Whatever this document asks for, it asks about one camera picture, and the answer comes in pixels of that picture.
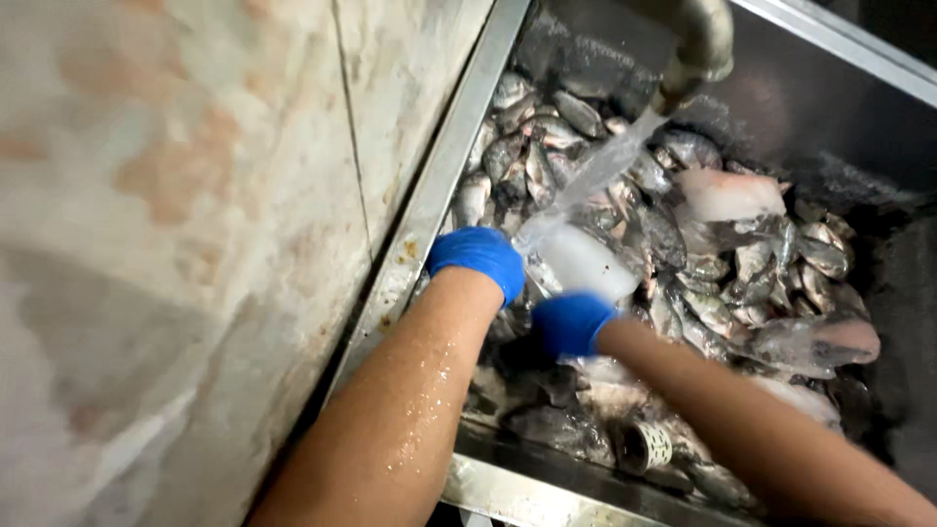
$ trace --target stainless steel sink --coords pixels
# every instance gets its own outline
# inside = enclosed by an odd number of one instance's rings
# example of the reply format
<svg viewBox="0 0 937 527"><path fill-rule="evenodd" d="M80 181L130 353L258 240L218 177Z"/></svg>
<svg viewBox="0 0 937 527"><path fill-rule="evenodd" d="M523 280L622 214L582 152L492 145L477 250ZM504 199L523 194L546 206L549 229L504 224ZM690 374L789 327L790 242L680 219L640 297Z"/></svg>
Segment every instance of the stainless steel sink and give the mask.
<svg viewBox="0 0 937 527"><path fill-rule="evenodd" d="M788 171L849 213L856 285L883 341L866 447L937 498L937 71L806 1L736 0L736 65L674 121L733 158ZM410 300L506 63L540 83L610 97L635 116L672 37L612 0L498 0L354 328L332 389ZM517 525L732 525L751 519L464 422L444 501Z"/></svg>

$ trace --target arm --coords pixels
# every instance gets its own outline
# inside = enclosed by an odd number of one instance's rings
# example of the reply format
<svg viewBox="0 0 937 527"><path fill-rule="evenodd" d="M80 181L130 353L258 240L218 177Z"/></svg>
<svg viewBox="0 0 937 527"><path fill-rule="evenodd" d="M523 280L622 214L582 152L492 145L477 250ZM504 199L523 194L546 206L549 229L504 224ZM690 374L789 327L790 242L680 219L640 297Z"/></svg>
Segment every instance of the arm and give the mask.
<svg viewBox="0 0 937 527"><path fill-rule="evenodd" d="M687 346L615 319L594 296L542 302L533 323L548 352L621 361L777 511L849 525L937 525L937 509L877 460Z"/></svg>
<svg viewBox="0 0 937 527"><path fill-rule="evenodd" d="M429 286L325 407L252 525L426 523L488 325L524 283L520 256L500 235L472 233L437 241ZM507 278L486 267L505 261L516 266Z"/></svg>

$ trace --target water stream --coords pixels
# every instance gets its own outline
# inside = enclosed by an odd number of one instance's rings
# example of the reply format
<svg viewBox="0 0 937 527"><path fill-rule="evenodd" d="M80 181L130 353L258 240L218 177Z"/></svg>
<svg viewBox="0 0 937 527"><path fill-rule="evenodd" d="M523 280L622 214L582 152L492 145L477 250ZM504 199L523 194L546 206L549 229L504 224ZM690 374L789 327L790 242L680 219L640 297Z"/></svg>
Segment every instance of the water stream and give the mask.
<svg viewBox="0 0 937 527"><path fill-rule="evenodd" d="M645 108L625 133L613 136L581 160L572 182L557 193L554 203L521 226L513 239L517 251L528 256L541 239L567 221L574 206L614 183L623 171L634 164L654 130L666 122L666 117L657 115L650 107Z"/></svg>

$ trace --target faucet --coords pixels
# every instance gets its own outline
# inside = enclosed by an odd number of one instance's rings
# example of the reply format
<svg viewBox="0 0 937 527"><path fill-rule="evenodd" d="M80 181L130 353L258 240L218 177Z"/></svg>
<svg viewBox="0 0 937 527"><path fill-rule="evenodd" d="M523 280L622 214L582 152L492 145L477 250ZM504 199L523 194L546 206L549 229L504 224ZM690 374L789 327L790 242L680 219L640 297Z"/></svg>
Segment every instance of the faucet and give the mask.
<svg viewBox="0 0 937 527"><path fill-rule="evenodd" d="M669 116L703 83L721 81L732 71L735 28L725 0L622 1L680 39L650 102L658 115Z"/></svg>

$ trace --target blue latex glove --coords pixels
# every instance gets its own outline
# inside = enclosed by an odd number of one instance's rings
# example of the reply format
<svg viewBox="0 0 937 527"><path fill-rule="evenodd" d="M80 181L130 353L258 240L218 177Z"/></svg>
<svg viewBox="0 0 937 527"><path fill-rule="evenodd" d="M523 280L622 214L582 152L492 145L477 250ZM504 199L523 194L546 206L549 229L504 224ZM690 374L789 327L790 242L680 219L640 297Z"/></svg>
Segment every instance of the blue latex glove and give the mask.
<svg viewBox="0 0 937 527"><path fill-rule="evenodd" d="M524 261L500 231L489 227L463 227L436 238L426 259L433 277L443 267L455 265L485 273L501 288L504 304L524 290Z"/></svg>
<svg viewBox="0 0 937 527"><path fill-rule="evenodd" d="M531 313L534 333L540 335L544 349L554 358L597 353L595 337L616 315L611 304L587 292L544 300Z"/></svg>

